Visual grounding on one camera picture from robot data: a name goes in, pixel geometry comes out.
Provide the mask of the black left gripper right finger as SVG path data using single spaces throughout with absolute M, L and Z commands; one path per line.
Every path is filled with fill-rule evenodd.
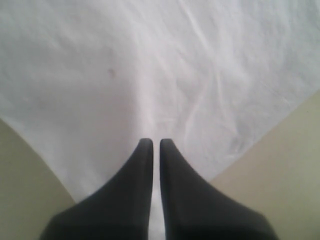
M 205 181 L 171 139 L 159 145 L 160 189 L 167 240 L 276 240 L 260 213 Z

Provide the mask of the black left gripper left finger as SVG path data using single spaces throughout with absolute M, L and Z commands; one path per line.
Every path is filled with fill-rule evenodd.
M 42 240 L 146 240 L 153 189 L 153 142 L 142 138 L 98 191 L 55 215 Z

